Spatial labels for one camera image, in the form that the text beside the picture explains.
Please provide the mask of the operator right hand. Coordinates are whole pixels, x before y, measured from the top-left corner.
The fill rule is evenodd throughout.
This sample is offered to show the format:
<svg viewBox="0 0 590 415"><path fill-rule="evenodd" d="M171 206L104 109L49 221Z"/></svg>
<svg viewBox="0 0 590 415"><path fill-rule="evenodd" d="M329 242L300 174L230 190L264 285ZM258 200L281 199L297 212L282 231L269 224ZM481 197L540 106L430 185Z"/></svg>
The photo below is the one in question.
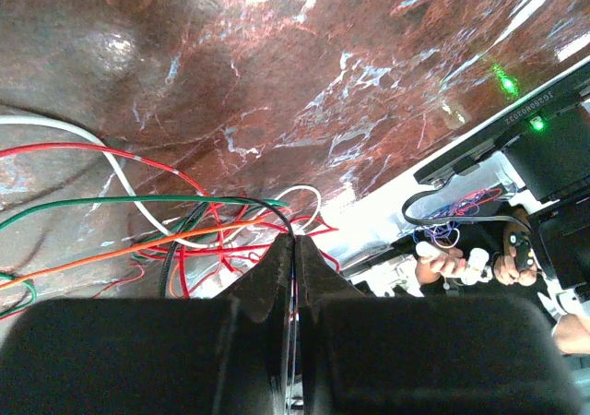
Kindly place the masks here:
<svg viewBox="0 0 590 415"><path fill-rule="evenodd" d="M519 284L530 287L537 281L537 267L519 272L511 255L500 256L494 264L493 273L495 279L506 286Z"/></svg>

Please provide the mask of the operator left hand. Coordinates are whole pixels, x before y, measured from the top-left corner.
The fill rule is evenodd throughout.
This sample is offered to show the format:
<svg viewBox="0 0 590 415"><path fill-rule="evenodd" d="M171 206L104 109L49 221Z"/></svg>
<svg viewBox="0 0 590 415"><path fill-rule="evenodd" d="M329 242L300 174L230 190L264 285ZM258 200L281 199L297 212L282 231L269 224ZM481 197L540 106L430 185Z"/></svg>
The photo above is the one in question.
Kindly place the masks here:
<svg viewBox="0 0 590 415"><path fill-rule="evenodd" d="M466 259L459 249L449 249L437 257L419 257L415 274L419 285L431 284L440 277L459 276L466 270Z"/></svg>

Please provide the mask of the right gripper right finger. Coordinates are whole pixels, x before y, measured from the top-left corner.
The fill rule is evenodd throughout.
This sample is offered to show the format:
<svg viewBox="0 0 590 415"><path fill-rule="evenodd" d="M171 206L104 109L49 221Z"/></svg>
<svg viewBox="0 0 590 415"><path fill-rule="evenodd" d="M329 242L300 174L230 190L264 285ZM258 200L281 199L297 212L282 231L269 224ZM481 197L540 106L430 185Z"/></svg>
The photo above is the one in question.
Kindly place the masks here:
<svg viewBox="0 0 590 415"><path fill-rule="evenodd" d="M294 269L308 414L578 414L582 398L529 302L377 298L298 238Z"/></svg>

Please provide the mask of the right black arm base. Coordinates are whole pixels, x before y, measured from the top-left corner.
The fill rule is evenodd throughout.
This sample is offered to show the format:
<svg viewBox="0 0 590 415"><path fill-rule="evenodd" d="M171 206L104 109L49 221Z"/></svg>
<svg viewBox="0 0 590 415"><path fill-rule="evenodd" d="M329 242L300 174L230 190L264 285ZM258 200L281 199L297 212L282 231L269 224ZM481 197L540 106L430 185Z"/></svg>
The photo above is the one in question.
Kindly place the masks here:
<svg viewBox="0 0 590 415"><path fill-rule="evenodd" d="M465 175L500 152L541 202L589 187L589 59L524 96L414 173L419 184Z"/></svg>

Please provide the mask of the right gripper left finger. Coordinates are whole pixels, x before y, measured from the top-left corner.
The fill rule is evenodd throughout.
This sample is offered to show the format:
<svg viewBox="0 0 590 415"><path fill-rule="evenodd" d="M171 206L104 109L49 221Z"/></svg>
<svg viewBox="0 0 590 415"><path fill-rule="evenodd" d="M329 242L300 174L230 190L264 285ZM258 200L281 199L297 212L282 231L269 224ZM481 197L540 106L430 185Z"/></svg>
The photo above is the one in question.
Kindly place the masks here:
<svg viewBox="0 0 590 415"><path fill-rule="evenodd" d="M5 414L279 414L293 241L212 299L34 305L1 348Z"/></svg>

